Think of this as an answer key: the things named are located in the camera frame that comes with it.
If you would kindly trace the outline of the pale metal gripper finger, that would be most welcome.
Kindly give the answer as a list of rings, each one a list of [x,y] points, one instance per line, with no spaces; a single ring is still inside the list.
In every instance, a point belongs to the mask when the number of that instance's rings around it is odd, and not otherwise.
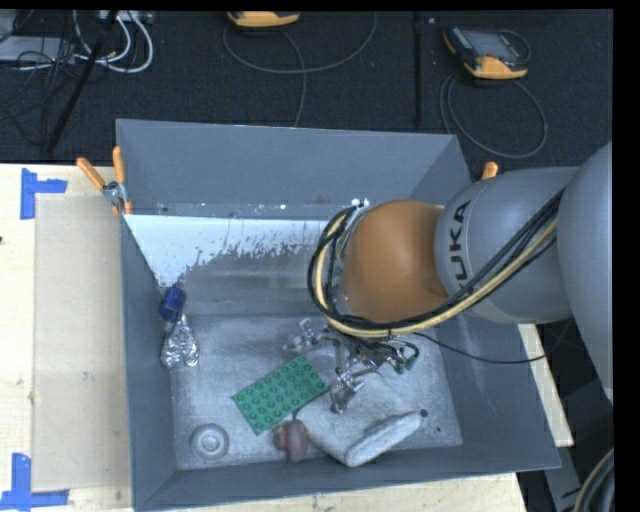
[[[304,355],[318,351],[326,345],[327,324],[317,318],[304,318],[282,345],[287,356]]]
[[[364,370],[354,371],[352,368],[335,368],[336,377],[329,385],[330,410],[336,414],[343,414],[349,402],[364,386],[362,376]]]

